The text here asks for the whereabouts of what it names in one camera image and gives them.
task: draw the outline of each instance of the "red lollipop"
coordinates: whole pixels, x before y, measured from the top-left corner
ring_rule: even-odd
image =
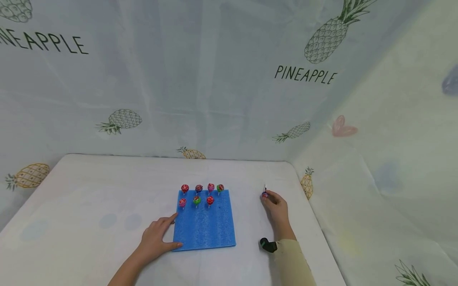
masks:
[[[180,201],[178,202],[178,205],[180,206],[180,208],[185,209],[186,199],[180,199]]]
[[[213,202],[215,202],[215,199],[212,196],[209,196],[207,198],[208,207],[210,207],[213,204]]]
[[[182,185],[181,186],[181,191],[183,194],[186,194],[187,191],[189,191],[189,186],[188,185]]]

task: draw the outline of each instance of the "pineapple illustration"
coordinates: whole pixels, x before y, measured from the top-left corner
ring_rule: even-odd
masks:
[[[313,169],[307,167],[307,169],[305,170],[305,175],[302,177],[302,180],[300,181],[300,185],[302,186],[302,189],[304,190],[305,196],[308,200],[310,200],[313,194],[312,174]]]
[[[330,19],[313,34],[304,49],[305,57],[313,64],[325,61],[345,39],[348,26],[359,22],[359,16],[369,13],[365,11],[377,0],[343,0],[340,16]]]
[[[181,147],[180,149],[176,150],[178,153],[182,153],[183,156],[187,159],[206,159],[205,155],[200,153],[197,150],[188,150],[186,147]]]
[[[119,109],[110,115],[108,122],[97,124],[98,131],[108,134],[121,134],[121,129],[137,127],[142,123],[142,118],[130,109]]]
[[[12,176],[8,174],[8,176],[6,176],[5,179],[8,184],[7,189],[12,189],[14,191],[18,186],[22,188],[38,187],[49,174],[49,171],[50,168],[46,164],[37,163],[28,165],[17,172],[16,175]]]
[[[26,23],[32,18],[32,4],[30,0],[0,0],[0,16]]]
[[[273,137],[275,143],[282,143],[285,142],[286,139],[291,138],[297,138],[307,132],[310,129],[310,122],[305,122],[301,125],[297,125],[293,128],[291,128],[287,133],[282,133],[281,135],[277,135]]]
[[[399,272],[401,276],[397,276],[396,280],[402,282],[404,285],[412,285],[412,286],[431,286],[431,284],[426,279],[425,275],[421,273],[421,276],[415,269],[413,265],[411,265],[412,270],[404,263],[402,260],[399,260],[401,266],[397,266],[396,270]]]

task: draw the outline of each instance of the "hand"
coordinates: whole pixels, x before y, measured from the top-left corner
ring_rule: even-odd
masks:
[[[289,224],[288,204],[279,194],[270,190],[266,190],[266,192],[269,194],[269,197],[261,197],[261,201],[273,220],[273,232],[276,239],[297,240]]]
[[[164,253],[182,247],[183,244],[180,242],[165,243],[162,241],[165,232],[171,224],[175,223],[174,220],[177,216],[178,213],[174,213],[171,217],[161,217],[157,221],[153,221],[143,232],[142,241],[132,257],[142,265],[146,265]]]

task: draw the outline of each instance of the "wall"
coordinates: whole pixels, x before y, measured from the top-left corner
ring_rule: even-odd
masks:
[[[0,1],[0,229],[67,153],[285,160],[421,4],[365,1]]]
[[[292,158],[299,178],[314,169],[310,204],[349,285],[458,284],[455,11],[425,7]]]

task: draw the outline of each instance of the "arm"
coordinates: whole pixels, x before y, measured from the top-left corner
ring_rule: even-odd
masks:
[[[316,286],[309,265],[300,249],[288,218],[288,204],[277,193],[267,190],[262,203],[270,213],[277,241],[273,253],[283,286]]]
[[[165,232],[175,223],[178,213],[171,217],[161,217],[153,221],[145,230],[142,241],[131,256],[122,264],[108,286],[134,286],[142,269],[162,254],[180,248],[182,243],[165,243],[162,241]]]

